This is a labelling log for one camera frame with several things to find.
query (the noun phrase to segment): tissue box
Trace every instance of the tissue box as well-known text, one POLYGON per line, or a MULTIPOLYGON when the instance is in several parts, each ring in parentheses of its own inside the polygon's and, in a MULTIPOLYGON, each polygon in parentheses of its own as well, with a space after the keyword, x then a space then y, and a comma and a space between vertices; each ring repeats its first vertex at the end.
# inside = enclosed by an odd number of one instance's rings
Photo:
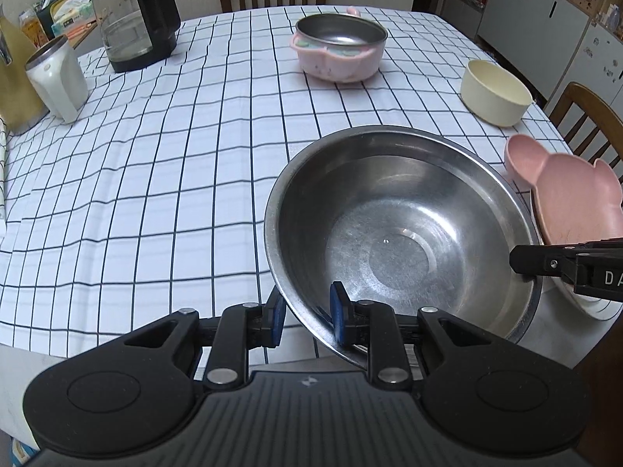
POLYGON ((71 12, 62 15, 52 25, 52 31, 54 32, 54 37, 67 35, 74 28, 92 21, 95 21, 95 11, 93 10, 93 4, 88 2, 88 4, 81 5, 80 7, 73 9, 71 12))

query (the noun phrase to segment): cabinet door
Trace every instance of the cabinet door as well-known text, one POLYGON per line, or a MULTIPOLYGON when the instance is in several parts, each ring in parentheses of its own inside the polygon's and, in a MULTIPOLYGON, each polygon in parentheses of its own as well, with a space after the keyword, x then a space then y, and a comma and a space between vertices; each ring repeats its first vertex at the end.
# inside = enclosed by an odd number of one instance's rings
POLYGON ((487 0, 478 29, 478 35, 505 58, 512 53, 518 39, 517 29, 512 25, 519 14, 518 4, 519 0, 487 0))
POLYGON ((544 0, 543 5, 535 32, 531 81, 549 98, 582 40, 589 17, 567 0, 544 0))
POLYGON ((517 15, 507 23, 516 30, 516 40, 507 60, 539 89, 539 55, 546 53, 541 44, 545 17, 544 9, 550 7, 550 0, 518 0, 517 15))
POLYGON ((620 90, 612 100, 610 107, 617 113, 621 119, 623 119, 623 90, 620 90))
POLYGON ((602 26, 589 26, 569 70, 545 105, 548 116, 570 82, 586 86, 611 104, 623 86, 623 44, 602 26))

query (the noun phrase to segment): white cabinet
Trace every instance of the white cabinet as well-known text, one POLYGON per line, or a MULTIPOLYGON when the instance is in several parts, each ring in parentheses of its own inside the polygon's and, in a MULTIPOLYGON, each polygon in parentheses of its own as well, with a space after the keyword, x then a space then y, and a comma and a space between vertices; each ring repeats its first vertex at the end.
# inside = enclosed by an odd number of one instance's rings
POLYGON ((549 98, 588 21, 567 0, 488 0, 478 34, 549 98))
POLYGON ((602 26, 589 26, 569 70, 545 105, 548 116, 570 82, 583 84, 604 102, 612 104, 623 86, 623 44, 602 26))
POLYGON ((532 73, 535 87, 549 98, 582 40, 590 18, 567 0, 549 0, 545 10, 537 43, 540 43, 538 49, 542 47, 548 54, 537 54, 532 73))
POLYGON ((474 40, 482 19, 482 10, 469 1, 445 0, 441 17, 465 36, 474 40))
POLYGON ((487 0, 478 35, 513 63, 513 53, 518 50, 513 43, 518 40, 518 28, 510 18, 519 16, 519 0, 487 0))

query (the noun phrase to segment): pink bowl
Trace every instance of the pink bowl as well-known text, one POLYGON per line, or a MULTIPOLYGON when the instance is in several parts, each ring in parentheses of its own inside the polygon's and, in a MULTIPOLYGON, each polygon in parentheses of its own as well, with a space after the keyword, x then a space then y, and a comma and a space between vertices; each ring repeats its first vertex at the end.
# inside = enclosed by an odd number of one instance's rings
MULTIPOLYGON (((348 7, 347 12, 361 18, 354 7, 348 7)), ((350 55, 351 46, 325 46, 297 31, 290 39, 290 47, 297 52, 298 62, 305 73, 333 83, 353 83, 368 79, 379 70, 385 40, 360 46, 356 48, 356 54, 350 55)))
POLYGON ((513 179, 533 188, 544 243, 623 237, 623 191, 608 163, 550 154, 532 137, 513 135, 504 165, 513 179))

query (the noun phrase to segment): glass carafe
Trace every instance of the glass carafe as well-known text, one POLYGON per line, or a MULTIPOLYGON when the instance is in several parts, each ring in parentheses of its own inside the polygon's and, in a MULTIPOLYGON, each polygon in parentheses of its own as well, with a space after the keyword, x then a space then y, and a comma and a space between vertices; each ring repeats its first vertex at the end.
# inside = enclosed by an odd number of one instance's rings
POLYGON ((0 2, 0 117, 12 133, 25 132, 48 113, 24 70, 35 52, 32 42, 5 18, 0 2))
POLYGON ((128 61, 151 50, 138 0, 92 0, 110 61, 128 61))

